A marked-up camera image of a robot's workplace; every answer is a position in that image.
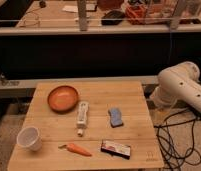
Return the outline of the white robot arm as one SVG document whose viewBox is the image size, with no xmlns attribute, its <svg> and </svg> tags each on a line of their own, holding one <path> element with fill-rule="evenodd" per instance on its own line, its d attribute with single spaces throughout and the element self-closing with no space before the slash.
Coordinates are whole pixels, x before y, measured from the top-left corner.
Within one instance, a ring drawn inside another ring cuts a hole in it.
<svg viewBox="0 0 201 171">
<path fill-rule="evenodd" d="M 150 99 L 158 109 L 173 106 L 182 100 L 201 113 L 200 69 L 190 61 L 163 69 L 157 76 L 158 86 Z"/>
</svg>

